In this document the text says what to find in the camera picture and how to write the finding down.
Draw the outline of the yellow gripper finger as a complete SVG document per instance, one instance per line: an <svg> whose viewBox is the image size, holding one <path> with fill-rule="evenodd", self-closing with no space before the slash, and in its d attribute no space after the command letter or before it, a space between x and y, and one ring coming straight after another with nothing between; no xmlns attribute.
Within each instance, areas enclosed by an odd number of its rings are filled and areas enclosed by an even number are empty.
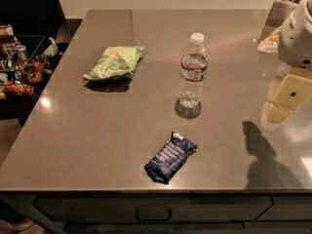
<svg viewBox="0 0 312 234"><path fill-rule="evenodd" d="M311 94L311 70L293 69L277 77L265 103L265 119L276 124L284 122Z"/></svg>

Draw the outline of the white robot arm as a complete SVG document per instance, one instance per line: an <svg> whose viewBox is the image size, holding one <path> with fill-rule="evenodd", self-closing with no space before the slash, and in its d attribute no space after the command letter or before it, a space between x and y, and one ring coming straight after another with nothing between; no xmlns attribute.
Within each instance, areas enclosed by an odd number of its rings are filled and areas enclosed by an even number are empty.
<svg viewBox="0 0 312 234"><path fill-rule="evenodd" d="M312 0L300 0L282 24L278 53L292 70L274 83L263 117L284 122L312 94Z"/></svg>

